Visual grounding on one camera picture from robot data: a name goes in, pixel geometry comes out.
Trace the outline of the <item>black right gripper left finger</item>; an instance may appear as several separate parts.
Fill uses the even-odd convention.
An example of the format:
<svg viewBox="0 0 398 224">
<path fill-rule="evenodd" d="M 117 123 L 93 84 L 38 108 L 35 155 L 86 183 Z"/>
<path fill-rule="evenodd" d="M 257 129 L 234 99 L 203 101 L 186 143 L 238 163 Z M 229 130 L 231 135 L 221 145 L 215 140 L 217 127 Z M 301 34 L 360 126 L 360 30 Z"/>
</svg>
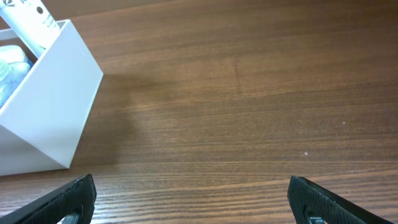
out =
<svg viewBox="0 0 398 224">
<path fill-rule="evenodd" d="M 90 223 L 95 200 L 93 176 L 86 174 L 1 217 L 1 223 Z"/>
</svg>

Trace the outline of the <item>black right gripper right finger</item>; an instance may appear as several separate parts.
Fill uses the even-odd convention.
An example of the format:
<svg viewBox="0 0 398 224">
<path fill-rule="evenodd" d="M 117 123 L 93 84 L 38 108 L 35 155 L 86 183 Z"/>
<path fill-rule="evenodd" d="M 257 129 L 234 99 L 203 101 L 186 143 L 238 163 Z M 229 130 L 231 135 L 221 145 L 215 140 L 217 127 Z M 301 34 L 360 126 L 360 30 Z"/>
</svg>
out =
<svg viewBox="0 0 398 224">
<path fill-rule="evenodd" d="M 304 177 L 290 178 L 287 198 L 300 224 L 392 224 Z"/>
</svg>

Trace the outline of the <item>white floral cream tube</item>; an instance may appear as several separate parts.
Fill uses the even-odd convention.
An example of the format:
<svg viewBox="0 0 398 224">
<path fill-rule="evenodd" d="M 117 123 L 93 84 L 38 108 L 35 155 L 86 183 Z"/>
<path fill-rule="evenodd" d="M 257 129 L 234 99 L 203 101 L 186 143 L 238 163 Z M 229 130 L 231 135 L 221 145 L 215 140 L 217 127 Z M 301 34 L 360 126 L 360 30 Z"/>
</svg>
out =
<svg viewBox="0 0 398 224">
<path fill-rule="evenodd" d="M 41 0 L 1 0 L 1 17 L 39 58 L 60 35 L 60 26 Z"/>
</svg>

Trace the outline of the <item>dark blue sanitizer bottle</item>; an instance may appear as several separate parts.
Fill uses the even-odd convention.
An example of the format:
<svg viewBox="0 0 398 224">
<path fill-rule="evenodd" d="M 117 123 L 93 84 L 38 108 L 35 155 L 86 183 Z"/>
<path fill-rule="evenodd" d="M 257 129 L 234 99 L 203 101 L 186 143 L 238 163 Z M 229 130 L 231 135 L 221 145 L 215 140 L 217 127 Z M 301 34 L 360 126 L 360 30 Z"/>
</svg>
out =
<svg viewBox="0 0 398 224">
<path fill-rule="evenodd" d="M 1 46 L 1 107 L 21 84 L 32 66 L 32 61 L 20 46 Z"/>
</svg>

